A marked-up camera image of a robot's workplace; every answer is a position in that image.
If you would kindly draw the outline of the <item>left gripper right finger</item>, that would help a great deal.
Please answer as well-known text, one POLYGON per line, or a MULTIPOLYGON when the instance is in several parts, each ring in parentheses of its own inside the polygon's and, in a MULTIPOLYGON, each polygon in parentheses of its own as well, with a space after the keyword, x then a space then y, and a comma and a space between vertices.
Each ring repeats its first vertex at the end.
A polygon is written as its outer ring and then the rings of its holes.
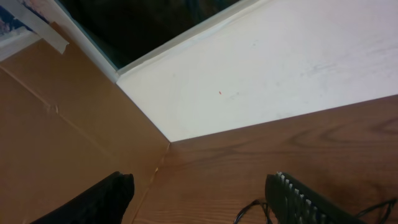
POLYGON ((279 223, 364 224, 285 172, 267 175, 265 197, 279 223))

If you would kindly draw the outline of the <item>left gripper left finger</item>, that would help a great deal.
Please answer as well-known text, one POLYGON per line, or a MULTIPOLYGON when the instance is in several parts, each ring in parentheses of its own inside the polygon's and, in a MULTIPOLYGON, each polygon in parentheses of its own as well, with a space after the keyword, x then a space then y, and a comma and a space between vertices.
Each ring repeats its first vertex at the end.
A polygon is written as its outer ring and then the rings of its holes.
POLYGON ((121 224, 134 193, 134 176, 114 172, 32 224, 121 224))

